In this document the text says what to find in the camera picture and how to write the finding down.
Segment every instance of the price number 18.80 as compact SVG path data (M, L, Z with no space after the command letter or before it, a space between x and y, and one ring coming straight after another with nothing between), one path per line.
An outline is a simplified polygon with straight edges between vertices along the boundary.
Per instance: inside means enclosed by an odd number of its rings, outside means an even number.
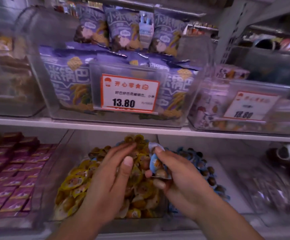
M113 105L116 106L116 107L134 108L135 101L134 100L125 99L124 103L122 103L121 99L113 99Z
M234 118L250 119L251 116L253 116L253 113L251 112L237 111L234 115Z

